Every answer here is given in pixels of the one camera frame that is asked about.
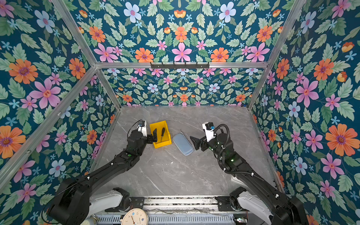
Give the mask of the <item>black handled screwdriver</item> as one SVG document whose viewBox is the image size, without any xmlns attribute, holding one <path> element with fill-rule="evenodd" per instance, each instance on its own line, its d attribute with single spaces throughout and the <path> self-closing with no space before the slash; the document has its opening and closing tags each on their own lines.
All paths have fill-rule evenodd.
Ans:
<svg viewBox="0 0 360 225">
<path fill-rule="evenodd" d="M 163 127 L 163 128 L 162 128 L 162 131 L 161 131 L 161 139 L 160 139 L 160 142 L 163 141 L 163 137 L 164 137 L 164 134 L 165 134 L 165 130 L 166 130 L 166 128 Z"/>
</svg>

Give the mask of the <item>yellow plastic bin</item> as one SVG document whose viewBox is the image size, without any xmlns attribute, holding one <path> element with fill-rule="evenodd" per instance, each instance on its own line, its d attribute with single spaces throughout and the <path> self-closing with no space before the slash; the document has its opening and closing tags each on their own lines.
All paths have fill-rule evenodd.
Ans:
<svg viewBox="0 0 360 225">
<path fill-rule="evenodd" d="M 171 135 L 166 121 L 152 123 L 150 124 L 150 129 L 151 133 L 155 131 L 157 135 L 157 142 L 153 144 L 155 149 L 159 149 L 172 144 Z"/>
</svg>

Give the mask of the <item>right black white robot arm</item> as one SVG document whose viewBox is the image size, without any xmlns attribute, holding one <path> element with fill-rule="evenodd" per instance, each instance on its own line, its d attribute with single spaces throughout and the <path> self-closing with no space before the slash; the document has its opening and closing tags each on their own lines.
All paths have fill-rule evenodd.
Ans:
<svg viewBox="0 0 360 225">
<path fill-rule="evenodd" d="M 308 219 L 303 203 L 278 191 L 262 178 L 233 147 L 229 127 L 212 122 L 202 124 L 205 136 L 190 137 L 196 150 L 211 150 L 219 167 L 246 187 L 239 187 L 230 194 L 234 209 L 245 209 L 267 225 L 307 225 Z"/>
</svg>

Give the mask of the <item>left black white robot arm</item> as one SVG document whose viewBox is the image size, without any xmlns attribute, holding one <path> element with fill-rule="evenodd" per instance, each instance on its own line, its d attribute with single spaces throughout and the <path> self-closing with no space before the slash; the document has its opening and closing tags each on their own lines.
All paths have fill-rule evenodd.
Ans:
<svg viewBox="0 0 360 225">
<path fill-rule="evenodd" d="M 140 160 L 147 144 L 157 142 L 157 130 L 144 136 L 140 129 L 127 137 L 127 146 L 112 161 L 85 176 L 62 181 L 46 213 L 62 225 L 80 225 L 92 214 L 121 204 L 128 192 L 117 188 L 95 196 L 94 193 L 116 176 L 130 170 Z"/>
</svg>

